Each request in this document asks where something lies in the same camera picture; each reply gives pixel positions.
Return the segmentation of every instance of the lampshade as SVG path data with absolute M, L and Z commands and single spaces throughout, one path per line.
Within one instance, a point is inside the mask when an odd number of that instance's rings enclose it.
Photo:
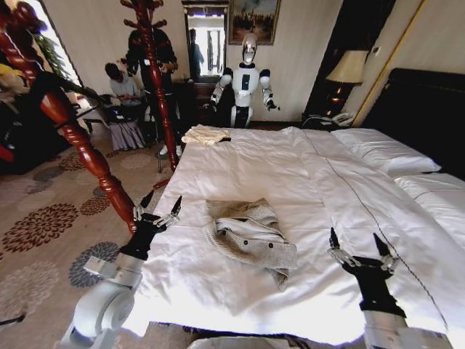
M 346 51 L 327 80 L 358 84 L 363 81 L 363 66 L 368 51 Z

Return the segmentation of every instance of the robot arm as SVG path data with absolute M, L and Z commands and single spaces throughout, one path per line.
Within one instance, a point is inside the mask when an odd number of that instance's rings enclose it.
M 270 111 L 270 109 L 276 108 L 280 110 L 280 108 L 276 106 L 273 102 L 273 93 L 271 90 L 269 69 L 264 69 L 260 72 L 260 84 L 262 84 L 263 104 L 265 107 L 267 107 L 267 110 Z
M 225 68 L 223 76 L 218 81 L 217 85 L 215 86 L 215 90 L 213 91 L 213 94 L 210 97 L 211 107 L 214 109 L 214 111 L 217 111 L 217 104 L 221 99 L 223 91 L 225 90 L 225 87 L 233 81 L 232 79 L 233 70 L 231 68 Z
M 452 349 L 445 334 L 425 329 L 409 328 L 405 313 L 389 293 L 386 280 L 394 275 L 398 258 L 389 247 L 373 235 L 381 260 L 351 256 L 339 246 L 334 229 L 331 229 L 328 250 L 342 268 L 355 276 L 362 302 L 360 309 L 365 316 L 365 343 L 367 348 L 385 349 Z
M 163 217 L 144 213 L 153 190 L 134 208 L 137 230 L 120 248 L 114 263 L 90 257 L 84 269 L 104 280 L 87 292 L 76 305 L 73 321 L 62 338 L 61 349 L 110 349 L 118 330 L 131 313 L 134 293 L 142 280 L 142 265 L 150 243 L 158 233 L 179 221 L 179 197 L 171 213 Z

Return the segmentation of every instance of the pillow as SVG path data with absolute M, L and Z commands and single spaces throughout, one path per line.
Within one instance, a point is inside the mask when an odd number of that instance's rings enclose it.
M 465 182 L 446 173 L 404 176 L 394 181 L 465 249 Z
M 340 129 L 331 134 L 367 164 L 392 177 L 441 169 L 429 157 L 375 129 Z

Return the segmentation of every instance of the person's arm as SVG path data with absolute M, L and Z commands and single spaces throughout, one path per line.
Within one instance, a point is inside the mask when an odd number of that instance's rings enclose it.
M 162 63 L 160 71 L 167 73 L 168 71 L 175 71 L 178 69 L 177 58 L 173 51 L 173 46 L 169 41 L 168 36 L 160 29 L 153 31 L 155 45 L 157 46 L 158 59 Z
M 130 90 L 132 91 L 132 95 L 130 95 L 130 94 L 120 95 L 120 96 L 118 96 L 118 98 L 120 100 L 140 100 L 140 98 L 142 97 L 142 93 L 141 93 L 139 87 L 137 87 L 134 79 L 129 77 L 128 78 L 128 84 L 130 86 Z

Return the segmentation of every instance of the gray knit sweater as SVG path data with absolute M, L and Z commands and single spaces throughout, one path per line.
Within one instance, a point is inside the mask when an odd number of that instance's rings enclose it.
M 262 198 L 255 202 L 207 201 L 212 220 L 207 241 L 222 254 L 266 268 L 279 289 L 286 288 L 288 269 L 296 268 L 295 245 L 280 231 L 276 213 Z

